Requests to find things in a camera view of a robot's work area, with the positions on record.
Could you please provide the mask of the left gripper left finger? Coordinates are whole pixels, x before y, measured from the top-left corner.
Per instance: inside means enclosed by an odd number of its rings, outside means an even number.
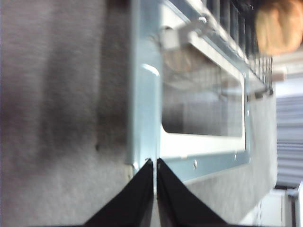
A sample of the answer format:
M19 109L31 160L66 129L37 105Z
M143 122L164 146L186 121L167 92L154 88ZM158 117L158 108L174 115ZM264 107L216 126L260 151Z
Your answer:
M149 227L153 207L153 162L148 159L123 190L85 222L85 227Z

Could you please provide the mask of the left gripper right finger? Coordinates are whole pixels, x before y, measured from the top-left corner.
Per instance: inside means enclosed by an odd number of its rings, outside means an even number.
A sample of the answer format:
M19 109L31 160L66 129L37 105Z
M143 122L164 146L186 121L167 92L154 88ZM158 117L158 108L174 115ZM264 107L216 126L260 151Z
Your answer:
M225 221L199 200L161 158L157 159L157 202L162 227L225 226Z

